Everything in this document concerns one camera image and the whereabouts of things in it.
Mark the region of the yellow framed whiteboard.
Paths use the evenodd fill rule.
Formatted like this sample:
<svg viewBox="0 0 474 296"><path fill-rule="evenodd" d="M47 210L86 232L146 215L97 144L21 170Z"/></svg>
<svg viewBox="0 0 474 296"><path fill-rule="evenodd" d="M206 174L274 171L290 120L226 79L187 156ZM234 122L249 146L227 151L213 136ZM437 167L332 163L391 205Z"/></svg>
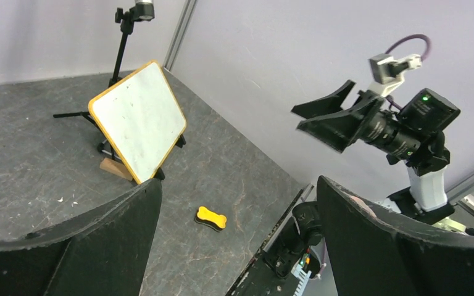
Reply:
<svg viewBox="0 0 474 296"><path fill-rule="evenodd" d="M155 177L187 128L156 60L91 99L88 111L138 184Z"/></svg>

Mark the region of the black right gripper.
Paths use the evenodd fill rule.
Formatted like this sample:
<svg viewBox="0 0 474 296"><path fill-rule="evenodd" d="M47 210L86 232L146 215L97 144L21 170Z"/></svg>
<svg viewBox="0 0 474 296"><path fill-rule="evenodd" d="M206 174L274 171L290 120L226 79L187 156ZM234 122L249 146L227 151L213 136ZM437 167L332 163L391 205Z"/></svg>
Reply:
<svg viewBox="0 0 474 296"><path fill-rule="evenodd" d="M366 143L377 142L385 127L381 116L385 99L373 91L359 91L354 105L342 109L341 104L355 85L354 81L347 80L325 97L295 105L291 113L304 118L297 129L339 153L358 139Z"/></svg>

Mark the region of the yellow whiteboard eraser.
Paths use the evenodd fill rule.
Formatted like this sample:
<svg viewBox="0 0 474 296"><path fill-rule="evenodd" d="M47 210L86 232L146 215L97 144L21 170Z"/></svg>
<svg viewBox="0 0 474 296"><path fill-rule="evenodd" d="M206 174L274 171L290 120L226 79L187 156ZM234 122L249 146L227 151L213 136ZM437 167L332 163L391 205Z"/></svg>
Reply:
<svg viewBox="0 0 474 296"><path fill-rule="evenodd" d="M197 209L194 220L218 232L224 230L227 226L227 217L225 215L215 213L205 206L200 206Z"/></svg>

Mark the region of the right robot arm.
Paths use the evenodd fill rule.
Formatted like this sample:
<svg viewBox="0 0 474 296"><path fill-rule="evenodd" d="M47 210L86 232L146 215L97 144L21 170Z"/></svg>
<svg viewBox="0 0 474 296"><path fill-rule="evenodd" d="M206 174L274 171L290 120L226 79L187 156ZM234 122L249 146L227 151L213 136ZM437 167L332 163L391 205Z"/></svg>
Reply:
<svg viewBox="0 0 474 296"><path fill-rule="evenodd" d="M297 129L342 153L361 140L386 154L390 165L404 162L409 187L389 195L383 205L409 218L433 225L453 214L444 188L451 162L444 129L459 115L451 101L424 88L402 110L383 110L386 98L372 90L359 91L354 104L341 104L355 83L347 80L328 96L295 105L303 118Z"/></svg>

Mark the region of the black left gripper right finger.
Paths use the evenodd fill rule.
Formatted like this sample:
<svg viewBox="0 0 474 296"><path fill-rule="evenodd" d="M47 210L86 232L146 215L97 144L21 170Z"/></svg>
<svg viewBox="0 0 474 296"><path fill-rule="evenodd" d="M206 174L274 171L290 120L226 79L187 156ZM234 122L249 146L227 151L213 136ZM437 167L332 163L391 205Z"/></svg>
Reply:
<svg viewBox="0 0 474 296"><path fill-rule="evenodd" d="M340 295L474 295L474 236L446 231L317 181Z"/></svg>

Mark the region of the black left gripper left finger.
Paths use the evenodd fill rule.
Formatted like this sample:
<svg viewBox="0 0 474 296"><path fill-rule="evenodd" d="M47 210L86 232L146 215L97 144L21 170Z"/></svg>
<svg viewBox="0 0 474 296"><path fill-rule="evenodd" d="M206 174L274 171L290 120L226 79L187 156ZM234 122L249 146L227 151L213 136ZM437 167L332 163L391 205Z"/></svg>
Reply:
<svg viewBox="0 0 474 296"><path fill-rule="evenodd" d="M0 240L0 295L138 295L162 204L150 179L104 205Z"/></svg>

